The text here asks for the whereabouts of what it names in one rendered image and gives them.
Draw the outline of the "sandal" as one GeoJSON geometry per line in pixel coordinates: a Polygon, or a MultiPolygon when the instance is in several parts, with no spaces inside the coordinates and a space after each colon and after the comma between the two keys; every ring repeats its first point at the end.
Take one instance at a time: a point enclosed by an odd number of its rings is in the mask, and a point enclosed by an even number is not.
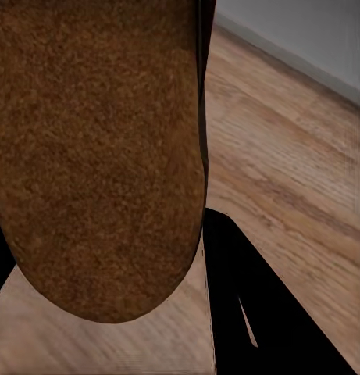
{"type": "Polygon", "coordinates": [[[0,227],[81,319],[161,305],[200,242],[216,0],[0,0],[0,227]]]}

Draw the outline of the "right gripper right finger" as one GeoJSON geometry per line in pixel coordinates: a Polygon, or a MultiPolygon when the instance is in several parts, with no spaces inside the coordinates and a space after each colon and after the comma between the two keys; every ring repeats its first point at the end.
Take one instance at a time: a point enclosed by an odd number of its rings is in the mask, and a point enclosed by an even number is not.
{"type": "Polygon", "coordinates": [[[202,229],[217,375],[356,375],[231,217],[202,229]]]}

